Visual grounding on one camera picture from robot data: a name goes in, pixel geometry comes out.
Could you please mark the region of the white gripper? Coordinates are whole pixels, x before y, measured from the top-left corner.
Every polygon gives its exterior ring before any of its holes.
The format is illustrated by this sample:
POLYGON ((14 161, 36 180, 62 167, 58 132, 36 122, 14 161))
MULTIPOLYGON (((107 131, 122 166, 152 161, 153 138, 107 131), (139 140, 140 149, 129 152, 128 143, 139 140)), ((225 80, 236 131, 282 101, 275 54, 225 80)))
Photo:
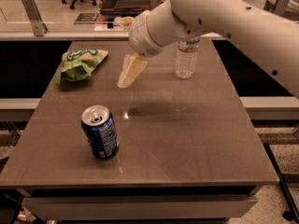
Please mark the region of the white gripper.
POLYGON ((124 57, 118 81, 118 87, 121 89, 129 87, 143 72, 148 65, 148 60, 145 58, 152 58, 164 51, 164 48, 156 44, 150 36, 147 25, 149 14, 150 12, 146 10, 135 18, 126 16, 114 19, 114 23, 120 28, 129 30, 129 46, 135 52, 132 55, 126 54, 124 57))

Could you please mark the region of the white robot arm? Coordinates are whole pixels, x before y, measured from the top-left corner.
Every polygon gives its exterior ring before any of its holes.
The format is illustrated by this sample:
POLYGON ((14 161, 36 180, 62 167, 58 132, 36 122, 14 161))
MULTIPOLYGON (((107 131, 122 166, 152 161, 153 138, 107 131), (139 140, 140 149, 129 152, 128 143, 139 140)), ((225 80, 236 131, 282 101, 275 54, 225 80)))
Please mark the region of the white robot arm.
POLYGON ((129 28, 132 55, 124 57, 118 86, 126 88, 148 59, 178 41, 216 33, 299 97, 299 25, 243 0, 166 0, 129 28))

